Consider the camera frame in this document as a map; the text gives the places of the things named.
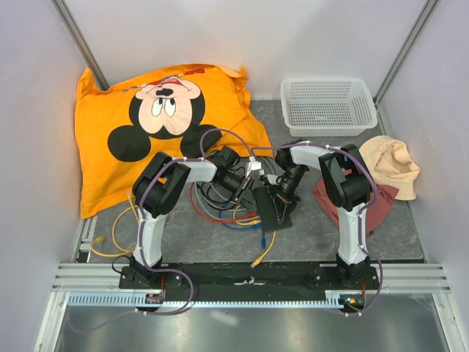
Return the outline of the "black network switch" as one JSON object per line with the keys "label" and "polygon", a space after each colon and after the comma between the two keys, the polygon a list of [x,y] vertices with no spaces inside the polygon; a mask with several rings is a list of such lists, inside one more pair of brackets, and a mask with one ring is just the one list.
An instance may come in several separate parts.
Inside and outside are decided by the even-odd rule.
{"label": "black network switch", "polygon": [[285,230],[293,226],[290,216],[286,216],[284,220],[279,222],[274,201],[266,187],[254,189],[254,200],[256,203],[256,214],[260,217],[262,229],[265,232]]}

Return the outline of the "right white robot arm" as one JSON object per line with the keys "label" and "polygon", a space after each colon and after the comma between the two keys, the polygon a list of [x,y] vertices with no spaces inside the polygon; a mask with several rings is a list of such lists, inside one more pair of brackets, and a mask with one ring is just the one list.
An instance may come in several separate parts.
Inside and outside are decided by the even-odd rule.
{"label": "right white robot arm", "polygon": [[366,247],[366,212],[377,187],[358,148],[353,144],[339,148],[303,140],[279,147],[276,163],[284,170],[282,175],[261,177],[276,221],[282,224],[300,201],[295,191],[304,174],[310,168],[320,170],[326,195],[339,217],[339,249],[333,275],[343,288],[377,288],[377,271],[371,266]]}

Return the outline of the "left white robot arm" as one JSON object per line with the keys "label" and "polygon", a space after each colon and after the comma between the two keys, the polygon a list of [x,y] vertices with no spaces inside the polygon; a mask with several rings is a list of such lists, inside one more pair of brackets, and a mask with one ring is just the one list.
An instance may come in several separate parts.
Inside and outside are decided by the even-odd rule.
{"label": "left white robot arm", "polygon": [[139,232],[129,266],[122,271],[120,287],[153,288],[160,282],[164,224],[187,183],[218,184],[231,193],[231,202],[255,211],[253,174],[248,170],[243,176],[235,173],[233,166],[238,158],[228,147],[208,158],[173,158],[164,152],[152,158],[132,188],[139,208]]}

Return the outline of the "orange Mickey Mouse pillow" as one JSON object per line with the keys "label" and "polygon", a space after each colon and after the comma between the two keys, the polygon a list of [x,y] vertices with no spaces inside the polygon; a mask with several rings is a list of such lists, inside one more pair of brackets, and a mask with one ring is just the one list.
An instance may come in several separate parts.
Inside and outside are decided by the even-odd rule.
{"label": "orange Mickey Mouse pillow", "polygon": [[156,153],[198,158],[230,147],[270,157],[264,125],[250,110],[245,68],[195,63],[165,67],[101,90],[91,70],[78,80],[75,140],[81,217],[127,198]]}

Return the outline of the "white perforated plastic basket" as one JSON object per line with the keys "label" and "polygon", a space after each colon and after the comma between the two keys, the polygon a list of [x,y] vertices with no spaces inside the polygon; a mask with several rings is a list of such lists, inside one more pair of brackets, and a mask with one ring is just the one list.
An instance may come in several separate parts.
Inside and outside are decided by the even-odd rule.
{"label": "white perforated plastic basket", "polygon": [[358,136],[378,124],[369,88],[359,78],[287,78],[280,95],[294,137]]}

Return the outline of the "red folded cloth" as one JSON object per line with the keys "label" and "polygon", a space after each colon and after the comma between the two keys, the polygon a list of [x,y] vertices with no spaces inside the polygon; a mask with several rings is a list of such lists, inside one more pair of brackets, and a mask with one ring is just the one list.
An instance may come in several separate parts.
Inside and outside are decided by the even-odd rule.
{"label": "red folded cloth", "polygon": [[[399,190],[393,186],[377,184],[378,199],[366,211],[366,230],[370,236],[374,229],[385,219],[394,206],[394,200]],[[339,216],[336,206],[329,200],[324,180],[320,179],[313,188],[313,195],[322,210],[328,215],[333,223],[339,226]]]}

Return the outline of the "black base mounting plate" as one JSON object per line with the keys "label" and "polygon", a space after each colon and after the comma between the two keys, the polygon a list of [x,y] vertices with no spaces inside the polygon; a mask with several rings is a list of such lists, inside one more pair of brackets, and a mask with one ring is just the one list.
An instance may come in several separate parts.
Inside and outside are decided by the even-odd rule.
{"label": "black base mounting plate", "polygon": [[239,263],[164,263],[158,273],[131,263],[120,270],[120,289],[188,288],[184,275],[194,287],[257,285],[299,287],[307,290],[375,290],[379,287],[377,269],[369,261],[350,267],[339,263],[265,262],[255,268]]}

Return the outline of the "peach bucket hat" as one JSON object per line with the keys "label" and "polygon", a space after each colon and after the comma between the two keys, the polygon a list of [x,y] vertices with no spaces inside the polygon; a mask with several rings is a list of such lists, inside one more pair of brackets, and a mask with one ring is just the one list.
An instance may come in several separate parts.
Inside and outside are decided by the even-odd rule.
{"label": "peach bucket hat", "polygon": [[397,200],[416,199],[414,182],[421,169],[412,161],[404,142],[375,136],[364,142],[359,151],[375,183],[397,188]]}

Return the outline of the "aluminium frame rail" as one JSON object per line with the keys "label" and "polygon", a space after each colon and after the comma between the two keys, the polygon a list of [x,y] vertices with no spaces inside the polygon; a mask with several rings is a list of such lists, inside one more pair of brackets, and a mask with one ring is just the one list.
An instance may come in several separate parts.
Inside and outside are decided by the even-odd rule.
{"label": "aluminium frame rail", "polygon": [[[384,293],[449,293],[446,274],[440,264],[384,263]],[[118,273],[108,263],[63,263],[53,281],[55,291],[115,292]]]}

